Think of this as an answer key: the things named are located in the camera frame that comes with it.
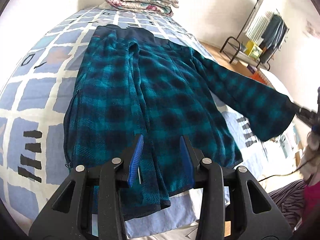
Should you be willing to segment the right gloved hand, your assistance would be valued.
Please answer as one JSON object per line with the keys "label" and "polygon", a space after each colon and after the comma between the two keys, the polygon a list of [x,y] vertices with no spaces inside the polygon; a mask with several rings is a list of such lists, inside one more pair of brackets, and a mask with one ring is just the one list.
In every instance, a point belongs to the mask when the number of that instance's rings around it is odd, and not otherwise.
{"label": "right gloved hand", "polygon": [[304,147],[298,168],[305,181],[319,172],[319,135],[314,131],[307,135],[307,145]]}

